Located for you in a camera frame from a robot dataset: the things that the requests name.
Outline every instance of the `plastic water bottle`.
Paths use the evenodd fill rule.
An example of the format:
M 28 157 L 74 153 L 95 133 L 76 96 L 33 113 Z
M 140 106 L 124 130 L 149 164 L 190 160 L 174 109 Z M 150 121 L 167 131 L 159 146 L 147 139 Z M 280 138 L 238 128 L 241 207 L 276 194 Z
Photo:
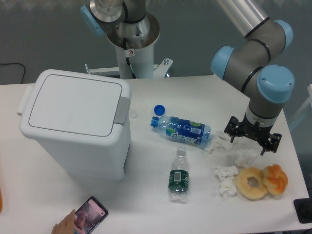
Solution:
M 189 189 L 189 173 L 186 150 L 183 147 L 176 150 L 176 156 L 171 165 L 168 188 L 171 201 L 186 202 Z
M 160 133 L 165 134 L 175 141 L 201 147 L 207 145 L 211 131 L 209 125 L 179 119 L 173 116 L 153 117 L 151 126 L 157 128 Z

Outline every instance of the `finger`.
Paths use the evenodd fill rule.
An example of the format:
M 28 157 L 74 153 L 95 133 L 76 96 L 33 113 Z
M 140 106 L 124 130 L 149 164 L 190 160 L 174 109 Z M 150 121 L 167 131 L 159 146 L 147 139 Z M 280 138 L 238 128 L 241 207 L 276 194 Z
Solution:
M 62 225 L 65 226 L 65 227 L 67 226 L 68 216 L 69 216 L 69 214 L 62 221 Z
M 72 210 L 67 219 L 68 230 L 74 230 L 75 210 Z
M 58 233 L 58 232 L 59 232 L 60 227 L 61 227 L 61 224 L 62 224 L 62 222 L 61 222 L 61 223 L 59 223 L 59 224 L 57 225 L 56 233 Z
M 51 234 L 55 234 L 57 232 L 57 226 L 58 226 L 57 224 L 54 225 Z

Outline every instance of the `blue joint cap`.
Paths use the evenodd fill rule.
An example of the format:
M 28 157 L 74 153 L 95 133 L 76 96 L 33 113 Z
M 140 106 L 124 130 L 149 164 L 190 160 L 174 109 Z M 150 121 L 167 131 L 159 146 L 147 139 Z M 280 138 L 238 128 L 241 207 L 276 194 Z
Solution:
M 288 101 L 292 94 L 294 77 L 286 67 L 270 65 L 259 73 L 257 86 L 266 100 L 281 104 Z
M 286 23 L 285 21 L 282 21 L 280 19 L 275 20 L 274 22 L 281 25 L 282 28 L 284 29 L 285 40 L 286 40 L 284 49 L 286 49 L 291 44 L 291 42 L 293 41 L 293 29 L 288 23 Z
M 211 70 L 221 79 L 223 79 L 224 77 L 224 72 L 233 50 L 233 47 L 230 47 L 228 45 L 224 46 L 216 53 L 213 58 L 213 61 L 211 63 Z
M 103 29 L 101 29 L 101 27 L 99 26 L 98 22 L 93 18 L 93 16 L 91 15 L 90 11 L 88 10 L 88 8 L 85 5 L 83 5 L 80 8 L 80 14 L 81 14 L 84 22 L 88 26 L 88 28 L 94 34 L 96 34 L 97 36 L 103 36 L 105 34 Z
M 155 106 L 154 113 L 158 116 L 162 116 L 165 113 L 165 107 L 163 105 Z
M 154 128 L 158 127 L 158 121 L 159 121 L 158 117 L 152 117 L 151 126 Z

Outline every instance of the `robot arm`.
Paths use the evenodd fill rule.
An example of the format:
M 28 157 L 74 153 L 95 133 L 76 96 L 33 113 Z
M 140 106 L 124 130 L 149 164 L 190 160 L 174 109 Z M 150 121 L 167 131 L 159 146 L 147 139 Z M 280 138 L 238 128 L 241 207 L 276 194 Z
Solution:
M 153 78 L 160 28 L 145 0 L 90 0 L 80 12 L 88 27 L 98 36 L 106 33 L 115 47 L 120 78 Z
M 225 132 L 232 141 L 242 136 L 256 140 L 263 148 L 261 155 L 276 152 L 281 134 L 270 134 L 270 130 L 290 98 L 294 77 L 285 67 L 265 65 L 287 48 L 293 31 L 281 20 L 273 22 L 251 0 L 218 3 L 247 40 L 240 49 L 221 48 L 212 61 L 217 76 L 250 98 L 243 121 L 232 117 Z

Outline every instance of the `bagel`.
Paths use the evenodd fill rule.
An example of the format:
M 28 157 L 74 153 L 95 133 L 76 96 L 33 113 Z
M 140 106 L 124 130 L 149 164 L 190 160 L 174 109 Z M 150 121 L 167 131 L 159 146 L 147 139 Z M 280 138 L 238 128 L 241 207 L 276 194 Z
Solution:
M 270 194 L 280 195 L 285 191 L 288 178 L 279 165 L 273 164 L 265 167 L 263 175 L 263 183 L 267 186 Z
M 258 186 L 251 187 L 248 184 L 249 178 L 255 178 L 258 182 Z M 263 183 L 263 172 L 256 167 L 241 170 L 236 177 L 236 186 L 239 192 L 250 200 L 260 199 L 268 192 Z

